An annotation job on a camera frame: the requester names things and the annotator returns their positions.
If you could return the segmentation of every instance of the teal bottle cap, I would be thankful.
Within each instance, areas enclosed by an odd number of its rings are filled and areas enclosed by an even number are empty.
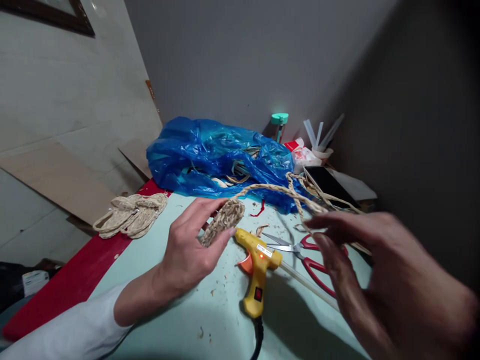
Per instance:
[[[271,116],[270,122],[273,125],[285,125],[289,121],[289,115],[285,112],[279,112]]]

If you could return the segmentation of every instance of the black power cord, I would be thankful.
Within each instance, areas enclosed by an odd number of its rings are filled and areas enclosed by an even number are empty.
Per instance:
[[[256,330],[256,345],[250,360],[257,360],[260,354],[260,349],[262,348],[262,342],[264,341],[264,324],[262,323],[261,316],[253,319],[253,323]]]

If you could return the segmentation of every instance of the smartphone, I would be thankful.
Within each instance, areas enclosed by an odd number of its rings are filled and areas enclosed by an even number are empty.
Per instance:
[[[305,166],[305,175],[307,178],[315,183],[325,194],[332,195],[336,198],[342,199],[355,208],[360,209],[360,205],[354,200],[354,198],[344,189],[342,185],[332,176],[329,171],[323,166]],[[347,204],[339,201],[330,200],[332,205],[335,205],[342,209],[349,209]]]

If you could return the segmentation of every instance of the cup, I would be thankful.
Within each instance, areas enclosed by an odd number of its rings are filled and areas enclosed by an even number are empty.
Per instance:
[[[321,151],[316,151],[312,149],[311,152],[313,153],[313,155],[315,155],[317,158],[321,160],[322,165],[325,165],[325,162],[330,157],[330,155],[333,154],[334,150],[331,148],[328,148],[324,152],[321,152]]]

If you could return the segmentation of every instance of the wall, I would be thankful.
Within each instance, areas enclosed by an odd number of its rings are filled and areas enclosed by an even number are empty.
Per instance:
[[[115,194],[131,194],[142,180],[117,147],[148,144],[160,119],[125,4],[82,4],[95,38],[0,11],[0,156],[58,141]],[[0,198],[0,261],[67,261],[89,240],[3,170]]]
[[[411,2],[375,46],[341,101],[348,116],[332,161],[471,285],[480,254],[478,60],[465,20],[440,4]]]
[[[335,118],[330,103],[398,2],[125,1],[164,121],[262,132],[287,112],[285,140]]]

